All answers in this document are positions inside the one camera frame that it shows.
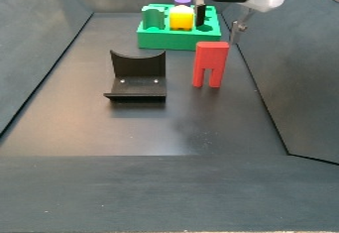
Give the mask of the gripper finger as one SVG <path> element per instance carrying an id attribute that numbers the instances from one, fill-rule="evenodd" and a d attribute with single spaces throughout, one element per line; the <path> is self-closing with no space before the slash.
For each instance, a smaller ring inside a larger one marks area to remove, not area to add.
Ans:
<path id="1" fill-rule="evenodd" d="M 196 15 L 195 26 L 200 27 L 204 25 L 207 5 L 204 0 L 194 0 L 194 4 L 195 4 L 195 15 Z"/>
<path id="2" fill-rule="evenodd" d="M 247 22 L 254 14 L 255 14 L 255 9 L 246 8 L 240 17 L 232 22 L 231 35 L 230 35 L 230 42 L 232 45 L 235 45 L 240 41 L 242 34 L 249 29 Z"/>

